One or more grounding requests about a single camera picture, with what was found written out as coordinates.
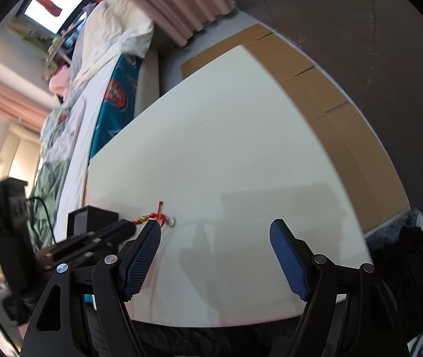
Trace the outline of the pink plush item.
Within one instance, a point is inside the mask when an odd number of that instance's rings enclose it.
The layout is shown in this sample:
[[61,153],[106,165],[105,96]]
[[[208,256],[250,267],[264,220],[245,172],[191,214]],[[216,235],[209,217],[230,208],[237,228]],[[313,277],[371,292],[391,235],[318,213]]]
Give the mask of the pink plush item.
[[53,75],[49,81],[49,90],[58,96],[65,97],[71,80],[70,68],[67,65],[60,67],[56,74]]

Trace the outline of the red string charm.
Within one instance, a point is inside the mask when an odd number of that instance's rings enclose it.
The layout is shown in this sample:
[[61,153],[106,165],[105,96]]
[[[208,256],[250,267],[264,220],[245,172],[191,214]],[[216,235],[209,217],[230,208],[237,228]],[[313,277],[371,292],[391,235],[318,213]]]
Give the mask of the red string charm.
[[159,201],[156,212],[153,212],[151,214],[141,215],[140,217],[136,218],[132,222],[136,226],[139,226],[139,225],[143,225],[147,223],[150,220],[156,220],[159,223],[160,227],[163,227],[163,226],[173,227],[176,223],[176,220],[174,217],[165,215],[163,213],[163,204],[164,204],[163,201]]

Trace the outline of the white low table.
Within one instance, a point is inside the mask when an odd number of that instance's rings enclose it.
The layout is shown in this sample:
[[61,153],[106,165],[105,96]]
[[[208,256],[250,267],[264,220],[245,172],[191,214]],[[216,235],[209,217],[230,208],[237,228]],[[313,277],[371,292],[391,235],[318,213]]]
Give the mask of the white low table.
[[336,264],[369,261],[347,192],[315,133],[244,47],[168,91],[92,158],[87,202],[132,220],[174,218],[133,320],[176,327],[249,325],[294,317],[269,242],[286,222]]

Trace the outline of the flattened cardboard sheet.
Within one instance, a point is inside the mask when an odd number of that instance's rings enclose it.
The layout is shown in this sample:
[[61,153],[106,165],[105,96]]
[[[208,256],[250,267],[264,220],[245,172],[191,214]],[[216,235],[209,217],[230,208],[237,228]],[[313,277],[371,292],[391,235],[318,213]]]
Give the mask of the flattened cardboard sheet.
[[188,77],[243,45],[299,108],[323,144],[368,233],[406,211],[409,200],[384,147],[359,110],[310,61],[271,30],[254,24],[182,64]]

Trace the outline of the green striped garment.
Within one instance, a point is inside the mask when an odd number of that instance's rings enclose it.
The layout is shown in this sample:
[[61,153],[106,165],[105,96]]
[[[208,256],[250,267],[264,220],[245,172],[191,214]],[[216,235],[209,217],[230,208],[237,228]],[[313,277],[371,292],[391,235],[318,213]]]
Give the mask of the green striped garment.
[[70,161],[43,162],[29,196],[28,229],[35,250],[56,243],[53,229]]

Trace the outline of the bed with white blanket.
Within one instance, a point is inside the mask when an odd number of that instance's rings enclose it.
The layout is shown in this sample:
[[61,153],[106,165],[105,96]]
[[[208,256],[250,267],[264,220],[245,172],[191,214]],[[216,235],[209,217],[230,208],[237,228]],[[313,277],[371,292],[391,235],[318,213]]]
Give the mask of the bed with white blanket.
[[85,23],[69,66],[70,87],[63,101],[71,106],[82,95],[85,112],[53,229],[56,242],[67,238],[68,214],[85,205],[92,158],[160,96],[158,53],[152,43],[143,59],[123,53],[104,65],[90,80],[73,87],[73,80],[81,68]]

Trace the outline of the pale patterned garment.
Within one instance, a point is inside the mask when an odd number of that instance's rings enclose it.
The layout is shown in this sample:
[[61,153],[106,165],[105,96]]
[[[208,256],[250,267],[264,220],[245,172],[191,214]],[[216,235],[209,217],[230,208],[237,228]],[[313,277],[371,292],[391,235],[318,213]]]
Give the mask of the pale patterned garment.
[[84,112],[85,98],[81,95],[73,105],[63,103],[47,116],[40,133],[44,163],[72,159]]

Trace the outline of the white duvet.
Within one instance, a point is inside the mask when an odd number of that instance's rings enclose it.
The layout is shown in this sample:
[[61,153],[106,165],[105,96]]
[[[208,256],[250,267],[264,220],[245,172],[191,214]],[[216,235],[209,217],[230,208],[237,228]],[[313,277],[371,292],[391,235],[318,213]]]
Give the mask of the white duvet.
[[81,68],[73,87],[90,80],[123,53],[143,59],[153,33],[154,22],[131,0],[100,2],[85,23]]

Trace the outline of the orange hanging garment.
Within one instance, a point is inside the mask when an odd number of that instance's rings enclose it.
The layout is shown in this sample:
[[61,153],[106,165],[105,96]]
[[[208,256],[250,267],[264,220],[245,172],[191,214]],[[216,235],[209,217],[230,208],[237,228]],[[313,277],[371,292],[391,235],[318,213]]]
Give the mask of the orange hanging garment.
[[60,16],[62,9],[58,7],[53,1],[51,0],[35,0],[38,2],[48,13],[53,15],[54,17]]

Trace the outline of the black jewelry box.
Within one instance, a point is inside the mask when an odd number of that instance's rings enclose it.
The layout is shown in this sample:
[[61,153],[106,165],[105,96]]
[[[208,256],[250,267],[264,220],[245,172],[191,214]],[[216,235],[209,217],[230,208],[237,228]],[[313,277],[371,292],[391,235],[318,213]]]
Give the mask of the black jewelry box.
[[67,237],[96,232],[117,220],[117,212],[85,206],[68,214]]

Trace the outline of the pink curtain left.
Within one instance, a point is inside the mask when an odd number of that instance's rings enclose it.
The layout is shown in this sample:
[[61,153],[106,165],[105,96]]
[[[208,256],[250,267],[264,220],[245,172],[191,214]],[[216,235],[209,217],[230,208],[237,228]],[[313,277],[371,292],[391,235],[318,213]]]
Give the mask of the pink curtain left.
[[49,111],[0,82],[0,115],[23,127],[41,132]]

